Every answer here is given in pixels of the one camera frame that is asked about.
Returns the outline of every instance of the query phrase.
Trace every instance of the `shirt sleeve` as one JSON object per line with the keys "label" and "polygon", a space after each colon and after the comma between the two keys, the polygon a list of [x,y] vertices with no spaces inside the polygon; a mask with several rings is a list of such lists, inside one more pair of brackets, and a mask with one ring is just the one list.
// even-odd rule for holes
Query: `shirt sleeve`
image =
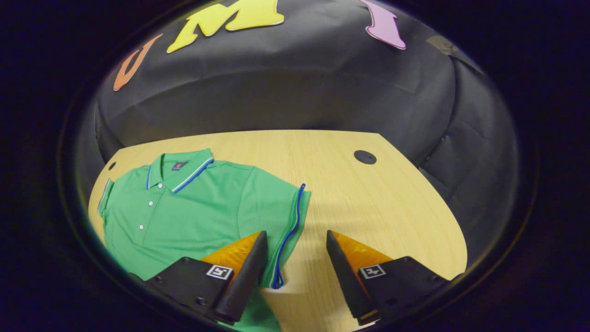
{"label": "shirt sleeve", "polygon": [[103,195],[100,197],[99,207],[98,207],[98,214],[101,218],[104,219],[104,212],[106,211],[107,204],[109,202],[109,196],[111,190],[113,189],[114,182],[111,179],[107,180],[107,183],[104,185]]}
{"label": "shirt sleeve", "polygon": [[260,279],[266,288],[280,288],[280,268],[287,262],[305,224],[311,192],[254,168],[242,192],[238,231],[246,237],[265,230],[267,264]]}

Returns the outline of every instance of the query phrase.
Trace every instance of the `round black grommet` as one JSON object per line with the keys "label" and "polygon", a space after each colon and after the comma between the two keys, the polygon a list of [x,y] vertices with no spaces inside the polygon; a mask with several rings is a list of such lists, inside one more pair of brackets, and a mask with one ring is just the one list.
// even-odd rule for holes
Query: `round black grommet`
{"label": "round black grommet", "polygon": [[356,158],[356,160],[362,162],[363,164],[372,165],[377,162],[377,157],[375,157],[370,152],[366,152],[363,150],[355,151],[355,158]]}

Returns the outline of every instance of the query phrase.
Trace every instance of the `yellow letter m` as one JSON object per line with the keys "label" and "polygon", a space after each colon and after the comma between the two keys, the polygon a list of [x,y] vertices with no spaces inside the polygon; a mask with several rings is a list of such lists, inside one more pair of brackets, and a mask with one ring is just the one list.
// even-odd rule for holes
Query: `yellow letter m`
{"label": "yellow letter m", "polygon": [[215,4],[200,10],[186,19],[188,22],[182,28],[174,43],[168,47],[168,53],[194,42],[196,40],[194,32],[197,25],[201,27],[203,34],[209,37],[214,35],[236,12],[238,14],[235,19],[225,26],[226,30],[235,31],[281,24],[285,16],[277,13],[277,1],[238,0],[229,7]]}

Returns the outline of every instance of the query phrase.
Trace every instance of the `shirt logo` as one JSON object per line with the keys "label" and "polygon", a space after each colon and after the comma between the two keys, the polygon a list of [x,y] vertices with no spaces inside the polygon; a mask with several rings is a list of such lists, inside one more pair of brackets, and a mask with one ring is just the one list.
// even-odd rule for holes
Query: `shirt logo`
{"label": "shirt logo", "polygon": [[185,161],[185,162],[177,162],[176,164],[174,164],[174,167],[172,167],[172,170],[173,171],[180,170],[186,164],[188,164],[188,161]]}
{"label": "shirt logo", "polygon": [[213,278],[227,280],[230,277],[232,268],[226,268],[225,266],[213,265],[209,272],[206,274],[208,276],[212,276]]}
{"label": "shirt logo", "polygon": [[379,264],[367,266],[365,268],[360,268],[360,272],[362,273],[363,277],[365,277],[365,279],[371,279],[376,278],[378,276],[386,275],[385,271],[383,271]]}

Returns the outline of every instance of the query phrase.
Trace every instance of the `green polo shirt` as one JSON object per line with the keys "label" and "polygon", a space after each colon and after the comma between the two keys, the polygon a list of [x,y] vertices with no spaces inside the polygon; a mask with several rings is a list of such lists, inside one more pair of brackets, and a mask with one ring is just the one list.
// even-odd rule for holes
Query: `green polo shirt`
{"label": "green polo shirt", "polygon": [[[181,257],[201,259],[265,230],[268,260],[260,285],[279,288],[280,267],[305,223],[311,193],[303,187],[253,166],[214,161],[210,149],[162,154],[151,165],[109,180],[98,213],[107,250],[142,279]],[[253,298],[262,299],[257,292]],[[250,312],[244,311],[240,323],[257,321]]]}

